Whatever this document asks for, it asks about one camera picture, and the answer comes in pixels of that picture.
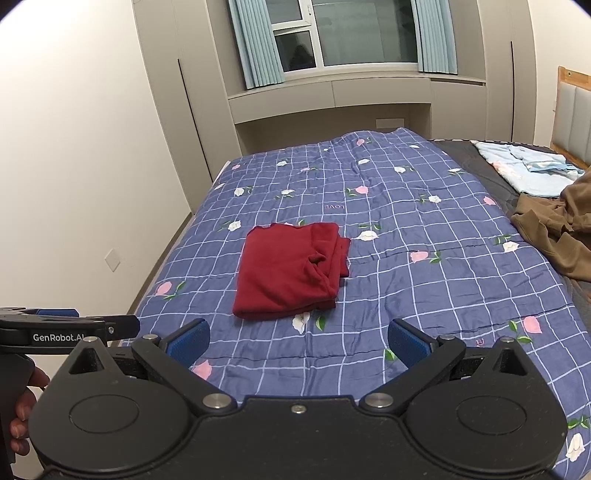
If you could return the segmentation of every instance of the gray bed sheet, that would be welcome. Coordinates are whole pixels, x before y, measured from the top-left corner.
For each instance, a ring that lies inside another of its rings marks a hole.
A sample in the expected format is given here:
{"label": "gray bed sheet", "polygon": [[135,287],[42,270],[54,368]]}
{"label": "gray bed sheet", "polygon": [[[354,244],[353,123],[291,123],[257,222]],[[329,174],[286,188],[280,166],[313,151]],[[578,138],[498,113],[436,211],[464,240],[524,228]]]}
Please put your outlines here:
{"label": "gray bed sheet", "polygon": [[[519,193],[486,162],[471,142],[465,140],[435,140],[433,143],[453,158],[464,170],[477,177],[507,217],[513,215],[517,206],[517,200],[519,199]],[[548,147],[518,143],[511,145],[519,145],[540,152],[556,153]],[[564,286],[573,299],[574,305],[579,311],[579,315],[587,331],[591,333],[591,283],[573,281],[562,275],[561,277]]]}

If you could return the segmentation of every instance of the gray upholstered headboard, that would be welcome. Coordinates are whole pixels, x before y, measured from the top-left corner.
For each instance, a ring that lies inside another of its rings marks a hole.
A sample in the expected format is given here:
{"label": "gray upholstered headboard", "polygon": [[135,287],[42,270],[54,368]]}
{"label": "gray upholstered headboard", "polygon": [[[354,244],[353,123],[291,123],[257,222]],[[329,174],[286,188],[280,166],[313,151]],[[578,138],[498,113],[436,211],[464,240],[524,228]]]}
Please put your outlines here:
{"label": "gray upholstered headboard", "polygon": [[591,166],[591,77],[558,68],[551,147],[580,168]]}

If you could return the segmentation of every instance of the finger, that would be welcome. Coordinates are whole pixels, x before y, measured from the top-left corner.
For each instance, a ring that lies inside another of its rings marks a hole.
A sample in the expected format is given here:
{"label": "finger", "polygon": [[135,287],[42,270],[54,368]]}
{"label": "finger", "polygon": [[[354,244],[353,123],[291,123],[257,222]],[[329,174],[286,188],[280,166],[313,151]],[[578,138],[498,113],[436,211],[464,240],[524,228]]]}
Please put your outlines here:
{"label": "finger", "polygon": [[22,456],[28,455],[29,451],[31,450],[31,446],[29,445],[29,442],[26,440],[12,439],[10,441],[10,448],[13,452]]}
{"label": "finger", "polygon": [[35,367],[35,371],[29,379],[29,386],[43,388],[46,387],[48,383],[49,377],[47,376],[47,374],[39,367]]}
{"label": "finger", "polygon": [[14,419],[10,422],[10,435],[16,439],[25,439],[29,437],[28,421]]}
{"label": "finger", "polygon": [[17,414],[17,417],[22,421],[28,420],[29,416],[31,416],[31,410],[35,406],[35,403],[37,403],[35,394],[27,388],[19,397],[17,404],[15,405],[14,410]]}

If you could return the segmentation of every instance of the window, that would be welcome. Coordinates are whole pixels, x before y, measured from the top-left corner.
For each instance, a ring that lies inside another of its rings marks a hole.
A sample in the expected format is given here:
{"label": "window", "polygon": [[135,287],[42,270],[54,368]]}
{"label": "window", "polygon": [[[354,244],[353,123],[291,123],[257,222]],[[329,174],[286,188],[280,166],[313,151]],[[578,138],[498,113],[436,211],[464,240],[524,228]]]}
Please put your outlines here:
{"label": "window", "polygon": [[411,0],[266,0],[285,72],[416,69]]}

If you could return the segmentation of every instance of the red sweater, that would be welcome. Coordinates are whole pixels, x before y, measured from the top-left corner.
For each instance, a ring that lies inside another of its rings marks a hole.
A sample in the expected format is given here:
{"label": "red sweater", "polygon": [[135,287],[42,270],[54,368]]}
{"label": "red sweater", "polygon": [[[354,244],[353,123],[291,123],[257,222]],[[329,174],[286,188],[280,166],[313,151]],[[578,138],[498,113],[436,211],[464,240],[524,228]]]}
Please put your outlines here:
{"label": "red sweater", "polygon": [[234,315],[272,320],[333,309],[339,279],[349,276],[349,244],[336,223],[254,227],[242,251]]}

